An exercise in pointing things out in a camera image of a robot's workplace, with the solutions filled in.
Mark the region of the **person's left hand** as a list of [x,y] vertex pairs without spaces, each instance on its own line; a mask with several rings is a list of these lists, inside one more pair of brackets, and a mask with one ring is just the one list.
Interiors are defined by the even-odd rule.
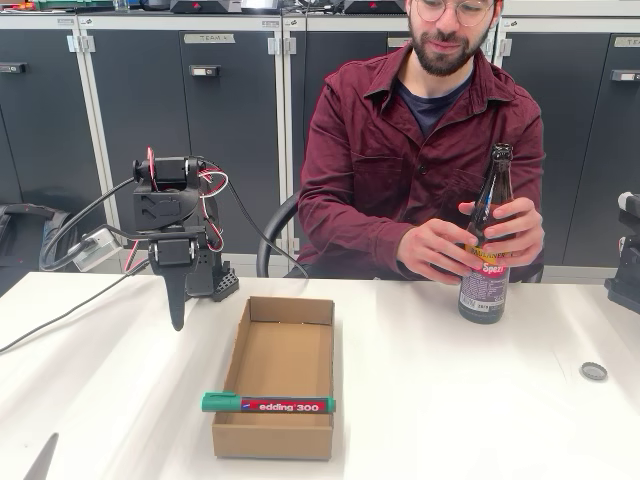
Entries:
[[473,234],[457,228],[450,233],[453,242],[475,245],[487,254],[495,254],[501,267],[521,267],[531,264],[542,250],[544,230],[542,217],[532,200],[520,197],[496,207],[493,222]]

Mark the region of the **person's right hand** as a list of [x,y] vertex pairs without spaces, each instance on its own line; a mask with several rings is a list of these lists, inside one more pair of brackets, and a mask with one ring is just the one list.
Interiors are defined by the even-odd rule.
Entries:
[[452,223],[430,219],[404,234],[396,259],[428,280],[457,285],[483,265],[480,258],[464,249],[476,241],[475,236]]

